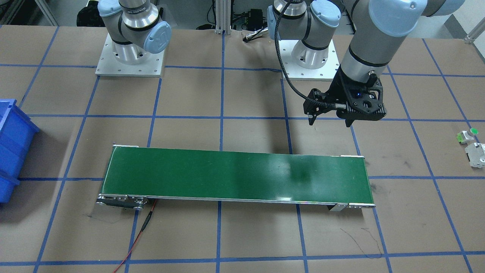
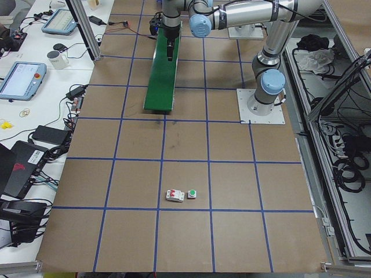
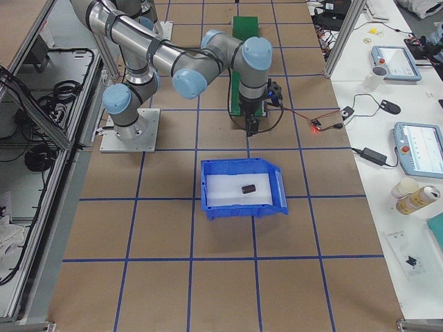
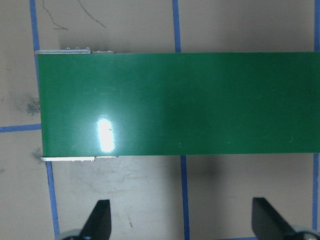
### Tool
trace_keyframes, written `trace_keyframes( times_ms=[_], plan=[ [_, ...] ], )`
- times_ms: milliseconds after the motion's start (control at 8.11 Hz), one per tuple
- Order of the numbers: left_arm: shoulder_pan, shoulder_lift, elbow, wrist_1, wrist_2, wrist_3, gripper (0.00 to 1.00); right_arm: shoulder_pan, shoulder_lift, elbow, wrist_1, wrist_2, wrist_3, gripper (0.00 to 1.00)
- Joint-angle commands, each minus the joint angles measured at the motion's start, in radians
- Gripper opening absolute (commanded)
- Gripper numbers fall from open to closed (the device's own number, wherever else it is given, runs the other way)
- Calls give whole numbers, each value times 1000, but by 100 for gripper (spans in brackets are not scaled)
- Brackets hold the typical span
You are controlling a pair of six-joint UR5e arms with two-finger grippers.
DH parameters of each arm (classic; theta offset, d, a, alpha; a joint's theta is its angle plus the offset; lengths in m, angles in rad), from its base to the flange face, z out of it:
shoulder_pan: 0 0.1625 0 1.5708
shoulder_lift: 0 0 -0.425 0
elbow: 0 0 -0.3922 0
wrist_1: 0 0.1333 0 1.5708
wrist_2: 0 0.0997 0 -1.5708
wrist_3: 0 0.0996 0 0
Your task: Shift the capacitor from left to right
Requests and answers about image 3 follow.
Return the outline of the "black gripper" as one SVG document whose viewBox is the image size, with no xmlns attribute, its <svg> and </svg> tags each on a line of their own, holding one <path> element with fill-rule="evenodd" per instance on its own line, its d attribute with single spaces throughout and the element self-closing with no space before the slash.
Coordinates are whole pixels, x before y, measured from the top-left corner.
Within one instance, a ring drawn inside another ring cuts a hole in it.
<svg viewBox="0 0 443 332">
<path fill-rule="evenodd" d="M 259 132 L 260 119 L 258 117 L 262 116 L 262 100 L 239 96 L 239 109 L 245 117 L 246 136 L 254 136 Z"/>
</svg>

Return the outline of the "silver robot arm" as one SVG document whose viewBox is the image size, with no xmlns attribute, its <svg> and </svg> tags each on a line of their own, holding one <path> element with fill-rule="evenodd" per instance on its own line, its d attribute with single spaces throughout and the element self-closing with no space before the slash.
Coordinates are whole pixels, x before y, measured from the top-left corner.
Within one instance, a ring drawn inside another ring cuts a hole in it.
<svg viewBox="0 0 443 332">
<path fill-rule="evenodd" d="M 194 50 L 171 44 L 160 30 L 153 1 L 72 1 L 80 22 L 96 37 L 119 45 L 126 81 L 105 89 L 102 102 L 121 140 L 140 138 L 147 129 L 138 108 L 160 87 L 159 72 L 172 78 L 174 89 L 194 99 L 223 71 L 239 73 L 238 104 L 245 132 L 260 132 L 257 110 L 264 101 L 281 105 L 281 89 L 268 78 L 273 48 L 261 37 L 241 41 L 209 30 Z"/>
</svg>

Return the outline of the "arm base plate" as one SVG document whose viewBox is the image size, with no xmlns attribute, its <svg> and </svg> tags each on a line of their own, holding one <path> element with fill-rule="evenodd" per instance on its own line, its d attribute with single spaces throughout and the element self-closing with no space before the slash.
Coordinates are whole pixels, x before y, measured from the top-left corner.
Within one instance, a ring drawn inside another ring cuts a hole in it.
<svg viewBox="0 0 443 332">
<path fill-rule="evenodd" d="M 111 116 L 107 118 L 107 129 L 103 131 L 100 151 L 105 153 L 149 152 L 156 149 L 160 109 L 138 109 L 138 120 L 128 127 L 114 126 Z"/>
<path fill-rule="evenodd" d="M 173 23 L 171 21 L 157 21 L 154 23 L 153 40 L 164 40 L 171 42 Z"/>
</svg>

